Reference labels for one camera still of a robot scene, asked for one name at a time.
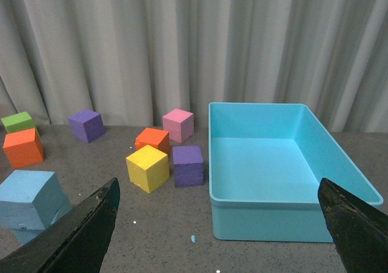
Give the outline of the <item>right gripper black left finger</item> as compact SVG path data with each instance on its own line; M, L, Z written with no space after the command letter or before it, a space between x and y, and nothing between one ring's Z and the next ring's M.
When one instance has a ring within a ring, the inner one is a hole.
M1 272L99 272L120 200L112 178L43 233L1 260Z

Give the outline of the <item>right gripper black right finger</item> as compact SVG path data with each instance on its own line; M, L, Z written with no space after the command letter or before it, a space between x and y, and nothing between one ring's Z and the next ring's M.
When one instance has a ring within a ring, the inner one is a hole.
M323 178L318 200L347 272L387 272L387 215Z

